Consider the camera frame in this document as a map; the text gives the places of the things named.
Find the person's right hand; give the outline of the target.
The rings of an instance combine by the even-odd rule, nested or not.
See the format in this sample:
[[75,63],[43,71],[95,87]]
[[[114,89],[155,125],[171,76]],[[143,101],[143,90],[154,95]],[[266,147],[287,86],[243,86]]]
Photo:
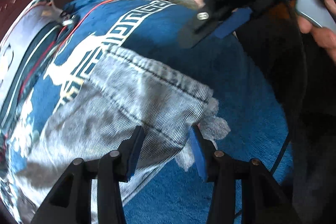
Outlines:
[[335,63],[336,49],[335,42],[336,36],[335,33],[328,28],[317,28],[313,26],[307,19],[301,16],[297,16],[297,23],[299,30],[303,34],[311,34],[315,42],[329,55],[329,57]]

